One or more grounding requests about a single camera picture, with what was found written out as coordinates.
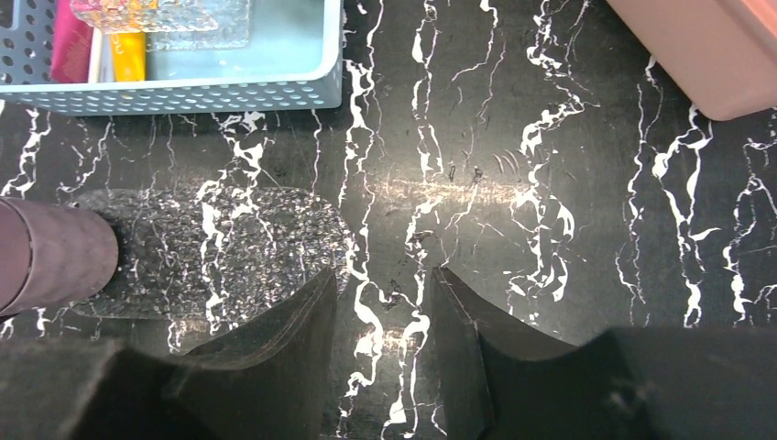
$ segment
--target purple cylinder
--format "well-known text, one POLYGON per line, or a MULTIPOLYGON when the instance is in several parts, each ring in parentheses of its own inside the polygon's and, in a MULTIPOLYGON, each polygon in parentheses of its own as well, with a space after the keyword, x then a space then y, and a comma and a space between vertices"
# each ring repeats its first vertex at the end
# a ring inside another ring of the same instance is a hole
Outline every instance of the purple cylinder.
POLYGON ((80 300, 111 280, 113 229, 85 209, 0 198, 0 316, 80 300))

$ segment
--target countertop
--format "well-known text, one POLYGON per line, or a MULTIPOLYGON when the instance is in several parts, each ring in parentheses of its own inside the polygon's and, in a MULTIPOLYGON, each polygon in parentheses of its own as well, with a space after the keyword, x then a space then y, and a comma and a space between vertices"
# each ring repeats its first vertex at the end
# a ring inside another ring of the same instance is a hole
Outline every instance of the countertop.
MULTIPOLYGON (((436 265, 573 344, 615 325, 770 325, 777 109, 710 122, 604 0, 345 9, 340 108, 82 119, 5 104, 2 195, 172 192, 200 218, 203 194, 227 210, 246 203, 235 191, 278 186, 328 201, 351 276, 326 435, 443 435, 424 300, 436 265)), ((161 318, 40 309, 0 338, 176 352, 192 326, 213 330, 161 318)))

